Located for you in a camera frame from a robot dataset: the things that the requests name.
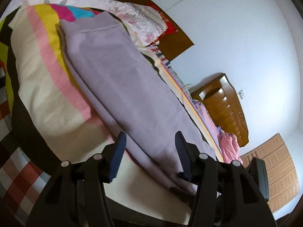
yellow stripe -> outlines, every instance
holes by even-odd
[[[78,90],[80,90],[78,84],[76,83],[74,77],[72,76],[70,70],[68,69],[62,55],[60,37],[56,29],[56,26],[59,25],[58,14],[48,4],[35,5],[34,7],[42,23],[45,26],[48,35],[49,44],[52,50],[54,51],[54,54],[59,62],[59,65],[67,74],[69,81],[72,83],[72,85],[75,86]]]
[[[0,60],[4,63],[4,67],[5,67],[5,88],[6,88],[7,100],[9,102],[9,109],[12,112],[13,103],[14,103],[14,93],[13,93],[11,78],[7,72],[8,51],[9,51],[8,46],[0,42]]]
[[[166,78],[166,83],[171,83],[174,85],[174,89],[178,90],[178,94],[179,96],[182,98],[181,102],[182,104],[185,106],[185,109],[190,112],[190,116],[192,117],[192,119],[194,120],[194,122],[196,123],[196,125],[198,126],[199,130],[202,132],[202,134],[204,135],[204,137],[206,138],[208,144],[215,149],[216,151],[216,156],[218,158],[218,160],[220,162],[223,162],[223,157],[214,141],[214,138],[211,136],[211,134],[209,133],[209,131],[207,130],[205,124],[202,122],[200,116],[197,114],[196,110],[193,108],[193,106],[191,105],[190,101],[187,99],[186,95],[184,94],[184,92],[179,88],[178,84],[172,79],[172,77],[170,76],[170,74],[165,70],[164,66],[161,63],[158,63],[156,65],[156,67],[159,69],[159,71],[161,72],[161,77],[165,77]]]
[[[5,19],[6,19],[6,17],[3,20],[0,21],[0,31],[1,31],[1,28],[2,28],[2,26],[4,24]]]

pink stripe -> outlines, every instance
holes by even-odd
[[[57,4],[50,4],[52,9],[56,11],[59,19],[65,19],[68,22],[73,22],[76,20],[73,13],[65,6],[59,6]]]
[[[99,126],[102,133],[107,136],[108,142],[112,142],[111,133],[101,117],[97,114],[84,94],[72,85],[66,72],[60,66],[49,43],[46,28],[40,20],[34,6],[28,7],[26,12],[36,34],[41,57],[55,85],[65,98],[81,113],[83,119],[88,123]]]

bedding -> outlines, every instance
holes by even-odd
[[[171,75],[173,76],[175,82],[178,83],[178,85],[183,89],[183,91],[187,94],[188,98],[191,99],[190,92],[188,88],[185,86],[185,84],[182,82],[178,74],[172,69],[170,66],[169,60],[166,59],[165,55],[162,54],[161,50],[158,48],[157,44],[152,44],[152,46],[147,46],[148,49],[150,49],[152,52],[154,52],[158,58],[161,59],[161,62],[163,65],[167,67]]]
[[[153,8],[155,11],[157,11],[167,26],[167,30],[164,33],[162,33],[160,35],[160,37],[158,39],[156,39],[155,41],[161,39],[161,37],[164,37],[165,35],[174,34],[174,33],[178,32],[178,30],[174,27],[174,25],[172,23],[169,22],[169,20],[165,17],[165,15],[161,12],[161,10],[158,8],[158,6],[156,4],[146,3],[145,6],[149,6],[149,7]]]
[[[41,135],[37,132],[27,109],[24,107],[18,95],[19,81],[16,59],[12,52],[10,41],[12,30],[8,27],[8,24],[15,14],[16,11],[2,22],[2,30],[0,31],[0,46],[2,46],[0,47],[0,59],[5,60],[5,64],[7,64],[6,68],[4,64],[1,64],[1,73],[4,74],[3,69],[7,69],[5,78],[10,80],[8,82],[10,86],[6,86],[6,90],[8,92],[14,91],[15,93],[15,98],[13,99],[12,131],[8,131],[10,125],[6,127],[6,123],[0,123],[1,131],[7,130],[4,134],[5,138],[0,139],[0,168],[14,151],[20,147],[24,151],[24,154],[31,158],[33,163],[39,165],[42,170],[47,170],[51,175],[61,162],[54,156],[45,141],[40,137]],[[145,51],[144,54],[149,55],[151,58],[154,56],[148,49],[143,48],[142,50]],[[7,100],[5,108],[3,107],[3,105],[0,106],[2,116],[10,118],[9,114],[4,115],[5,113],[10,113]],[[9,178],[3,177],[2,175],[0,178],[2,180],[0,182],[1,190],[5,188],[4,185],[11,184]],[[105,184],[105,191],[106,195],[115,202],[158,219],[187,224],[190,217],[190,208],[188,205],[181,202],[165,187],[150,177],[145,170],[131,159],[127,151],[122,158],[117,178],[110,185]],[[13,197],[19,197],[18,191],[14,191],[12,194]],[[31,204],[24,205],[23,209],[29,214]]]
[[[56,3],[76,7],[91,7],[108,11],[119,17],[126,27],[130,27],[140,39],[141,46],[147,46],[155,41],[165,30],[150,19],[145,19],[133,6],[115,0],[12,0],[2,18],[7,16],[21,4],[36,5],[41,3]]]
[[[201,134],[203,135],[203,139],[215,149],[216,157],[218,161],[223,162],[223,157],[221,153],[221,149],[218,144],[216,144],[215,138],[211,135],[211,132],[203,119],[201,118],[197,108],[192,102],[191,98],[186,94],[183,88],[180,86],[178,81],[175,80],[169,69],[162,64],[161,62],[155,62],[155,66],[158,68],[158,73],[160,77],[164,80],[164,82],[170,87],[172,92],[178,97],[181,104],[184,106],[192,121],[199,128]]]
[[[49,179],[20,148],[0,168],[0,197],[23,226]]]

cyan stripe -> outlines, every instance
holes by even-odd
[[[88,17],[94,17],[95,16],[95,14],[92,11],[89,11],[89,10],[85,10],[85,9],[77,8],[77,7],[72,7],[72,6],[67,6],[67,7],[72,12],[72,14],[74,15],[74,17],[76,19],[88,18]]]

screw head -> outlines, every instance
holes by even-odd
[[[232,161],[232,164],[233,164],[234,166],[240,166],[240,165],[241,165],[240,161],[238,161],[238,160],[233,160],[233,161]]]
[[[95,159],[95,160],[100,160],[100,159],[102,159],[102,154],[95,154],[95,155],[94,155],[94,159]]]
[[[69,161],[67,161],[67,160],[63,161],[63,162],[61,163],[61,166],[62,166],[62,167],[67,167],[67,166],[69,166]]]
[[[207,159],[207,158],[208,158],[208,155],[205,154],[205,153],[201,153],[201,154],[199,154],[199,158],[200,158],[200,159]]]

